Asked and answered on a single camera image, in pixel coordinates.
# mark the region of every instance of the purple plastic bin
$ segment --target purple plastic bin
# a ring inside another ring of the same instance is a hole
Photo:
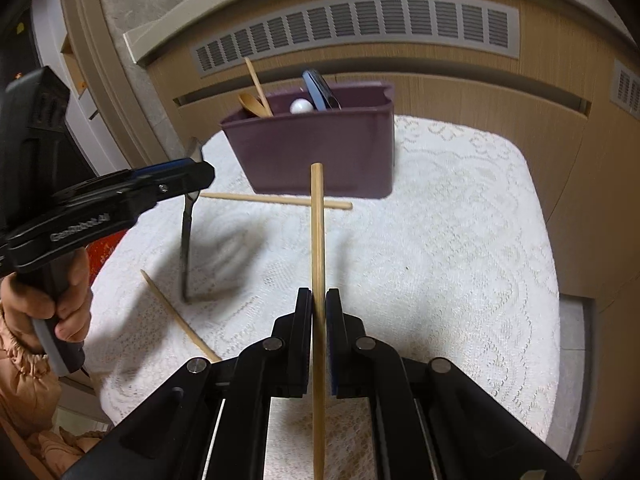
[[[341,110],[289,113],[292,88],[268,96],[273,117],[241,109],[220,125],[256,193],[309,195],[310,167],[324,165],[329,196],[383,198],[391,193],[394,168],[393,85],[386,82],[331,85]]]

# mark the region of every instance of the red fabric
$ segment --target red fabric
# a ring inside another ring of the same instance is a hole
[[[119,231],[104,238],[100,238],[95,242],[91,242],[87,246],[86,251],[89,253],[89,284],[94,282],[98,272],[100,272],[100,269],[107,261],[108,257],[111,256],[111,253],[113,253],[113,250],[126,233],[127,230]]]

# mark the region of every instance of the tablecloth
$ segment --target tablecloth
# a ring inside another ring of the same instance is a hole
[[[397,116],[394,190],[326,211],[326,285],[401,356],[444,356],[544,439],[558,386],[558,284],[527,164],[509,141]],[[223,134],[204,147],[210,190],[252,192]],[[86,365],[116,423],[200,355],[148,290],[145,269],[223,359],[271,333],[310,280],[310,209],[201,198],[192,304],[179,299],[184,200],[144,213],[94,286]],[[367,404],[330,399],[328,479],[374,478]],[[312,478],[311,404],[274,399],[266,479]]]

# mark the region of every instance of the wooden chopstick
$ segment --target wooden chopstick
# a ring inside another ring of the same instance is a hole
[[[194,345],[202,350],[204,355],[206,355],[209,361],[211,361],[212,363],[217,363],[218,361],[220,361],[221,359],[218,354],[216,354],[211,348],[209,348],[209,346],[202,339],[200,339],[200,336],[191,329],[187,322],[182,319],[182,316],[178,314],[177,310],[174,309],[174,306],[169,302],[166,296],[154,283],[154,280],[152,280],[144,270],[140,269],[140,273],[142,273],[142,276],[146,280],[146,284],[151,289],[151,292],[156,298],[158,298],[158,301],[162,303],[162,306],[164,306],[171,317],[175,319],[175,322],[180,325],[180,328],[184,330],[185,334],[189,336],[189,339],[191,339]]]
[[[324,478],[324,368],[326,317],[324,312],[324,177],[322,164],[311,166],[311,292],[313,312],[313,435],[314,480]]]
[[[251,79],[254,80],[255,89],[258,91],[258,95],[260,96],[260,101],[262,101],[262,106],[267,110],[269,117],[273,117],[273,112],[271,111],[271,107],[269,106],[269,102],[267,98],[264,96],[264,92],[262,91],[262,85],[260,84],[260,80],[258,79],[257,73],[255,73],[254,64],[248,57],[244,58],[244,62],[246,63],[246,67],[249,69],[249,74],[251,74]]]
[[[310,198],[302,198],[295,196],[277,196],[277,195],[244,195],[239,193],[210,193],[202,192],[200,196],[205,198],[220,198],[222,200],[239,200],[242,202],[265,202],[273,204],[290,204],[290,205],[306,205],[311,206]],[[353,209],[353,203],[343,200],[325,200],[324,207],[327,209]]]

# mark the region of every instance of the tiled floor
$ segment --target tiled floor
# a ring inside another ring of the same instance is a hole
[[[585,377],[586,331],[580,298],[560,297],[560,375],[558,394],[546,443],[567,459],[578,425]]]

